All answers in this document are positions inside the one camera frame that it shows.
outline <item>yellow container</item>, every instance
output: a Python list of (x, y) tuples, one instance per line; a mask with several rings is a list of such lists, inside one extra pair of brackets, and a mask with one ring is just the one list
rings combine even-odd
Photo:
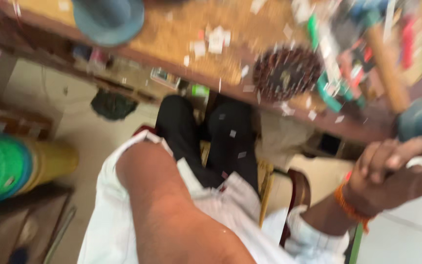
[(33, 171), (19, 193), (26, 193), (38, 185), (73, 172), (79, 164), (77, 150), (64, 142), (23, 139), (32, 153)]
[(30, 191), (31, 189), (33, 189), (35, 186), (37, 186), (37, 182), (38, 182), (37, 177), (40, 176), (40, 166), (38, 165), (39, 155), (38, 155), (37, 149), (35, 148), (35, 142), (29, 141), (26, 139), (21, 139), (21, 140), (24, 142), (24, 145), (29, 149), (32, 155), (32, 173), (29, 180), (24, 184), (24, 186), (22, 186), (22, 188), (19, 191), (17, 191), (17, 193), (14, 194), (14, 196), (26, 193)]

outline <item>box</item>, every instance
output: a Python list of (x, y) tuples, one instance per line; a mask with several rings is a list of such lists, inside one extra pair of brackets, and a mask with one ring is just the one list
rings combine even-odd
[(51, 128), (49, 118), (0, 103), (0, 133), (46, 140)]

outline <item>white shirt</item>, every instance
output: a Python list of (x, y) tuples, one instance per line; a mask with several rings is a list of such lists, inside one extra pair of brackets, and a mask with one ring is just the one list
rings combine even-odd
[[(172, 155), (167, 143), (143, 131), (132, 137), (104, 162), (97, 179), (94, 212), (86, 230), (78, 264), (137, 264), (136, 236), (129, 195), (118, 181), (115, 165), (131, 145), (144, 140), (160, 143)], [(222, 186), (204, 189), (185, 159), (177, 162), (180, 175), (196, 205), (204, 213), (227, 226), (242, 241), (258, 264), (342, 264), (348, 247), (348, 234), (341, 237), (325, 235), (300, 217), (305, 206), (294, 208), (289, 216), (282, 209), (265, 219), (262, 230), (257, 225), (260, 200), (257, 193), (237, 173), (232, 173)], [(285, 249), (279, 239), (285, 221), (291, 238)]]

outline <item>stacked buckets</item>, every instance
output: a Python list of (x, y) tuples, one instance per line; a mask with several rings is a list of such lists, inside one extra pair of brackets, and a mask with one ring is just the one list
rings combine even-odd
[(71, 173), (78, 162), (67, 144), (0, 135), (0, 201)]

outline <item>hand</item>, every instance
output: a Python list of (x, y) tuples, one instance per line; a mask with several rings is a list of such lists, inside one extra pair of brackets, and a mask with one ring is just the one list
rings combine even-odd
[(343, 189), (346, 201), (374, 216), (422, 196), (422, 166), (405, 167), (416, 156), (422, 156), (422, 137), (370, 144)]

